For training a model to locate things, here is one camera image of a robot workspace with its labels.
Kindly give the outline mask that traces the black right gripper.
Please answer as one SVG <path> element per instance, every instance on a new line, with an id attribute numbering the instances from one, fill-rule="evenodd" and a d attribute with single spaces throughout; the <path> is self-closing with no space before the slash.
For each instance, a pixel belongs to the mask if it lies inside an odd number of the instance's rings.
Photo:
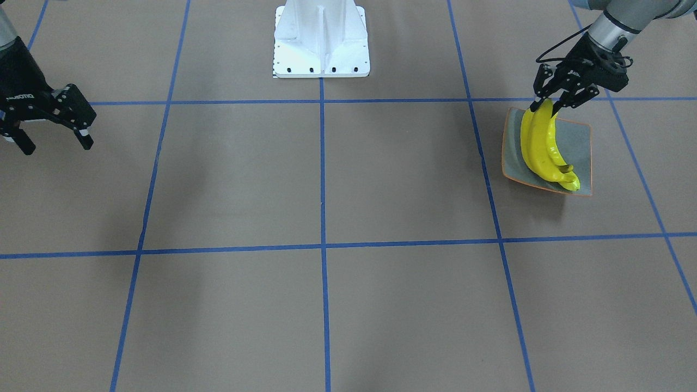
<path id="1" fill-rule="evenodd" d="M 21 129 L 20 122 L 11 123 L 10 119 L 54 122 L 53 114 L 59 124 L 72 129 L 84 150 L 90 150 L 94 145 L 89 129 L 97 113 L 78 86 L 67 84 L 61 90 L 53 91 L 20 36 L 2 46 L 1 134 L 27 156 L 33 154 L 36 146 Z"/>

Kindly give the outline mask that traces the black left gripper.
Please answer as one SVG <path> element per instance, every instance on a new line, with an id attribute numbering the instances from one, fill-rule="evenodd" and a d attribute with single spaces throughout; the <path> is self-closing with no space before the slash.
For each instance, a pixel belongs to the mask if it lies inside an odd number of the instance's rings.
<path id="1" fill-rule="evenodd" d="M 537 112 L 543 102 L 558 91 L 562 94 L 553 104 L 553 117 L 563 108 L 577 108 L 594 99 L 600 92 L 599 87 L 619 92 L 629 84 L 629 67 L 630 57 L 604 49 L 584 33 L 564 63 L 539 65 L 533 82 L 537 99 L 530 105 L 530 111 Z"/>

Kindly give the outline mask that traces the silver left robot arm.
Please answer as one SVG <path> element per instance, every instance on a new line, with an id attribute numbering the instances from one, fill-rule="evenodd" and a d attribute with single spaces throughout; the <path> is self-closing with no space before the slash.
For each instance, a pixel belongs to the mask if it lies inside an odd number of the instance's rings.
<path id="1" fill-rule="evenodd" d="M 602 13 L 536 59 L 537 100 L 530 105 L 531 112 L 558 91 L 552 114 L 585 104 L 601 89 L 621 91 L 629 84 L 627 69 L 634 63 L 622 50 L 654 20 L 695 14 L 695 1 L 575 1 L 573 5 Z"/>

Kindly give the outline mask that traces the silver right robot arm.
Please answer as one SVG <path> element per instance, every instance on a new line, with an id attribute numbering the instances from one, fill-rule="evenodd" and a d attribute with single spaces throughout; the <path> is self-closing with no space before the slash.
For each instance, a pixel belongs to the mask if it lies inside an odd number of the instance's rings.
<path id="1" fill-rule="evenodd" d="M 89 129 L 97 114 L 75 84 L 54 89 L 17 33 L 4 10 L 1 11 L 1 133 L 25 155 L 36 146 L 21 124 L 50 121 L 72 130 L 84 150 L 94 140 Z"/>

